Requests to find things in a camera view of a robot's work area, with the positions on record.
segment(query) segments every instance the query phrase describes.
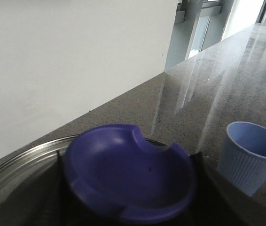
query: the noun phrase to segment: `plastic cup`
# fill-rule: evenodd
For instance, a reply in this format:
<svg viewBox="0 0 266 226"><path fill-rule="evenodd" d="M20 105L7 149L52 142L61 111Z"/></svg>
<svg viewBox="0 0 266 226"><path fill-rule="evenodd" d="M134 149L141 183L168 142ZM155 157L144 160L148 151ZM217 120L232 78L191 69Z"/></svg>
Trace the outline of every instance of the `plastic cup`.
<svg viewBox="0 0 266 226"><path fill-rule="evenodd" d="M245 121L230 123L217 170L252 196L266 181L266 128Z"/></svg>

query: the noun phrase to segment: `purple bowl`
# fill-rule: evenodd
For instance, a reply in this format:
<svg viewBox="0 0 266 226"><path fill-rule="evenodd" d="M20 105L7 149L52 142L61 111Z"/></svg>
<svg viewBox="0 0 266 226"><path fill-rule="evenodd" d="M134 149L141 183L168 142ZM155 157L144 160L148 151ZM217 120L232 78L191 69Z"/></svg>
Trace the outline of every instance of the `purple bowl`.
<svg viewBox="0 0 266 226"><path fill-rule="evenodd" d="M135 125L105 125L79 135L65 153L64 172L88 208L126 223L171 219L196 191L184 149L176 143L153 145Z"/></svg>

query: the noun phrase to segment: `granite countertop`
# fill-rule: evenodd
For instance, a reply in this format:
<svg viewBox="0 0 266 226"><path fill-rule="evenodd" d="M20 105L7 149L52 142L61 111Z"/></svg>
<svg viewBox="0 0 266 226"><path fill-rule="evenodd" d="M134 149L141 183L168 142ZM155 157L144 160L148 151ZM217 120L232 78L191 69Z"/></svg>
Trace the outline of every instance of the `granite countertop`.
<svg viewBox="0 0 266 226"><path fill-rule="evenodd" d="M266 26L255 24L69 122L12 154L109 123L139 125L145 137L203 152L217 165L226 126L266 127ZM266 182L253 198L266 206Z"/></svg>

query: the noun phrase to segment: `light blue paper cup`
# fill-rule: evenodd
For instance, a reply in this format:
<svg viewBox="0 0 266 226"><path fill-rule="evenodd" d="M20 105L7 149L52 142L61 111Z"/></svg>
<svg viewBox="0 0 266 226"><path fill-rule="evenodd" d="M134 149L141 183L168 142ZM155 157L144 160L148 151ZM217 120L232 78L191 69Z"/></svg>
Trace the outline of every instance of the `light blue paper cup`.
<svg viewBox="0 0 266 226"><path fill-rule="evenodd" d="M266 128L245 121L230 123L217 170L252 196L266 181Z"/></svg>

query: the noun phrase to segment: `cup rim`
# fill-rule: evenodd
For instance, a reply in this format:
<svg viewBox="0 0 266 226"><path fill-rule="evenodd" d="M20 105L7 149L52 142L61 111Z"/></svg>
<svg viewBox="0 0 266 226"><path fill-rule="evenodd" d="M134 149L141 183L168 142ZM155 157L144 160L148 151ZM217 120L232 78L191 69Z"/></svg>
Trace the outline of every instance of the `cup rim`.
<svg viewBox="0 0 266 226"><path fill-rule="evenodd" d="M230 140L231 140L236 146L238 146L240 149L242 149L243 151L245 151L246 153L248 153L248 154L250 154L250 155L253 155L253 156L255 156L255 157L259 157L259 158L266 159L266 156L263 156L263 155L260 155L260 154L255 154L255 153L253 153L253 152L251 152L251 151L245 149L244 147L240 146L237 142L235 142L235 141L232 139L232 137L230 136L229 131L228 131L228 130L229 130L229 127L230 127L231 125L233 125L233 124L238 124L238 123L252 124L252 125L254 125L254 126L261 127L261 128L263 128L263 129L265 129L265 130L266 130L266 127L261 126L261 125L258 125L258 124L255 124L255 123L252 123L252 122L248 122L248 121L234 121L234 122L228 124L227 127L226 127L227 136L229 137L229 139L230 139Z"/></svg>

